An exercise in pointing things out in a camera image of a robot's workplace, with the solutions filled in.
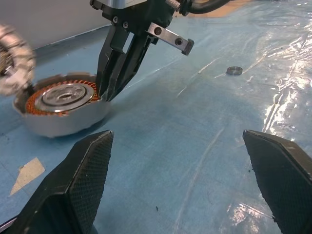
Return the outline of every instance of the silver hub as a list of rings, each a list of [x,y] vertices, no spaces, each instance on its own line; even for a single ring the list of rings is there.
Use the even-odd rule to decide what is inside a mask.
[[[48,112],[69,111],[87,103],[93,94],[93,88],[86,84],[62,84],[40,95],[35,106]]]

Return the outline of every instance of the copper winding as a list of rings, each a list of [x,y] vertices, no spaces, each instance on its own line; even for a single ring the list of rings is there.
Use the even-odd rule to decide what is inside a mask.
[[[90,82],[90,81],[86,81],[86,80],[67,80],[67,81],[54,83],[54,84],[50,84],[48,86],[45,86],[44,88],[36,91],[33,95],[31,95],[26,102],[26,106],[25,106],[26,107],[26,113],[29,113],[32,115],[37,115],[37,116],[52,116],[52,115],[66,116],[66,115],[68,115],[68,113],[69,113],[68,111],[54,113],[54,112],[46,112],[46,111],[38,110],[35,106],[35,101],[41,94],[43,94],[45,91],[47,91],[47,90],[49,90],[55,86],[58,86],[61,84],[72,84],[72,83],[80,83],[80,84],[82,83],[82,84],[89,85],[93,88],[93,90],[94,90],[93,97],[86,104],[99,100],[98,95],[97,95],[96,84],[94,82]]]

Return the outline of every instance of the black cable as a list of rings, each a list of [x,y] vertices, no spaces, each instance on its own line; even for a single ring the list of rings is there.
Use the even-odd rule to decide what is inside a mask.
[[[230,0],[210,0],[207,2],[192,2],[192,5],[188,12],[193,14],[205,14],[214,11],[221,6],[227,4]]]

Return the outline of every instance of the blue plastic sheet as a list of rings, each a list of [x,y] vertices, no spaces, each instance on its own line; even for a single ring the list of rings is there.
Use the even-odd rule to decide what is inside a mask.
[[[0,222],[16,215],[73,144],[110,129],[115,141],[99,233],[277,234],[242,140],[253,129],[297,142],[312,156],[312,3],[255,0],[224,18],[177,18],[192,38],[188,57],[159,42],[112,102],[104,125],[46,139],[0,99]],[[37,51],[37,78],[94,73],[107,29]],[[226,75],[240,66],[240,76]],[[46,171],[13,196],[18,168]]]

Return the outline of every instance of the white wall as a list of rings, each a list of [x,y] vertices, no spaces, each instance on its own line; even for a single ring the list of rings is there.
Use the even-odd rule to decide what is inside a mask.
[[[35,49],[109,24],[89,0],[0,0],[0,21]]]

